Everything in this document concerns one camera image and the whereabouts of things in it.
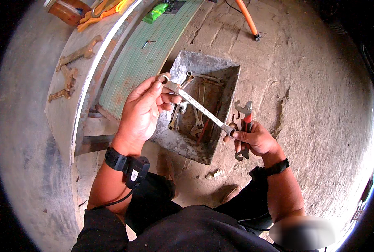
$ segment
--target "green bag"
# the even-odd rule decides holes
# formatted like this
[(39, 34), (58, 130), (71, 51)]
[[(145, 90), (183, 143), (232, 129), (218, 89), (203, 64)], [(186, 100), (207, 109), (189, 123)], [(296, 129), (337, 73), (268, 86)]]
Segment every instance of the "green bag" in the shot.
[(158, 4), (156, 5), (143, 19), (148, 24), (152, 24), (160, 15), (162, 15), (167, 7), (169, 7), (168, 3)]

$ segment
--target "workbench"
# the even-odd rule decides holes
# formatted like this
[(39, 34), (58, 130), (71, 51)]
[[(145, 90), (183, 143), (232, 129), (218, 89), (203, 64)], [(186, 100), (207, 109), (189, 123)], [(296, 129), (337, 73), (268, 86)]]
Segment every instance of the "workbench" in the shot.
[[(134, 0), (123, 15), (115, 13), (81, 33), (73, 31), (61, 56), (87, 45), (97, 35), (101, 35), (102, 41), (93, 47), (93, 58), (79, 58), (67, 64), (69, 69), (78, 69), (72, 97), (51, 102), (47, 99), (46, 102), (48, 123), (65, 164), (72, 166), (76, 156), (107, 148), (117, 130), (125, 98), (142, 80), (160, 72), (203, 2), (187, 0), (177, 14), (163, 14), (150, 25), (141, 20), (159, 2)], [(143, 50), (143, 44), (152, 36), (156, 36), (158, 42)], [(118, 93), (120, 80), (128, 81), (121, 85), (122, 91)], [(62, 90), (63, 83), (62, 71), (54, 72), (49, 94)], [(99, 121), (99, 128), (93, 126), (96, 121)]]

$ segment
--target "green panel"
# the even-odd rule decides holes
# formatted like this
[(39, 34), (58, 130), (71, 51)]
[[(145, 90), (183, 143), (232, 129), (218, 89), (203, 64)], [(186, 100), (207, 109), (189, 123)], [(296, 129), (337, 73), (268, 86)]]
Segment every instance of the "green panel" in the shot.
[[(175, 15), (163, 14), (153, 24), (141, 22), (130, 36), (107, 78), (99, 105), (116, 119), (139, 83), (160, 72), (177, 40), (204, 0), (188, 0)], [(147, 40), (156, 40), (142, 46)]]

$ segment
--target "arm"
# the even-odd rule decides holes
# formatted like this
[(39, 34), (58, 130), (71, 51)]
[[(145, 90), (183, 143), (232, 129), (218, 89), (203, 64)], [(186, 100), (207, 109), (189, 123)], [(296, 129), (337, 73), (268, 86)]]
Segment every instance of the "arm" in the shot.
[[(243, 141), (250, 144), (251, 152), (262, 157), (265, 168), (283, 161), (286, 157), (280, 145), (259, 122), (253, 123), (251, 133), (237, 131), (233, 134), (236, 152), (240, 151)], [(290, 216), (305, 215), (303, 197), (289, 167), (280, 174), (268, 176), (267, 180), (268, 210), (274, 223)]]
[[(158, 76), (142, 82), (128, 96), (121, 116), (119, 129), (112, 141), (118, 153), (125, 156), (140, 156), (145, 141), (154, 133), (159, 114), (163, 110), (172, 110), (171, 103), (178, 103), (181, 97), (169, 94), (163, 88)], [(125, 175), (121, 171), (111, 169), (103, 163), (90, 191), (88, 209), (114, 202), (126, 196), (131, 189), (125, 186)], [(125, 211), (131, 201), (126, 200), (108, 206), (124, 223)]]

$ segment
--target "metal tray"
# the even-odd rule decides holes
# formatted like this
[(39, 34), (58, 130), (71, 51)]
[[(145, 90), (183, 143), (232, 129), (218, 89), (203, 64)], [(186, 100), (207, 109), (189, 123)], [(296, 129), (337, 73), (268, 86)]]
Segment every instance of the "metal tray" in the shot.
[[(218, 86), (196, 77), (185, 88), (185, 91), (198, 100), (199, 86), (202, 85), (201, 92), (205, 86), (204, 107), (214, 115), (218, 112), (217, 117), (226, 123), (235, 96), (240, 64), (198, 52), (180, 51), (170, 70), (172, 75), (170, 80), (178, 84), (183, 83), (187, 71), (223, 78), (223, 84)], [(197, 137), (190, 135), (190, 130), (195, 123), (192, 106), (188, 104), (185, 114), (179, 115), (179, 131), (168, 129), (171, 115), (172, 112), (166, 112), (159, 116), (156, 131), (150, 141), (187, 159), (201, 164), (211, 164), (215, 148), (220, 139), (225, 136), (221, 128), (210, 121), (200, 144), (197, 145)], [(205, 124), (207, 120), (208, 118), (204, 115), (202, 117), (203, 123)]]

